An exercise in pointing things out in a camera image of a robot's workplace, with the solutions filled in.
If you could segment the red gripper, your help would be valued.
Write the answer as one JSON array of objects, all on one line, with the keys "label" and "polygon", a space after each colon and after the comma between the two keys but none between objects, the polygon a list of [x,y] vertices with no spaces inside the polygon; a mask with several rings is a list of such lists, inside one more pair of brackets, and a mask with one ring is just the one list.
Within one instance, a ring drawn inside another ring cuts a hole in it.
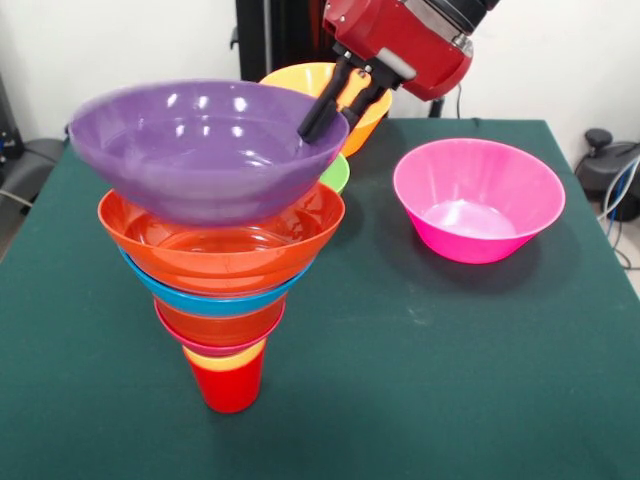
[{"label": "red gripper", "polygon": [[[337,118],[346,122],[346,135],[376,123],[400,86],[423,101],[442,97],[473,58],[473,0],[329,1],[323,24],[341,57],[297,129],[304,142],[318,141]],[[354,67],[369,74],[351,74]]]}]

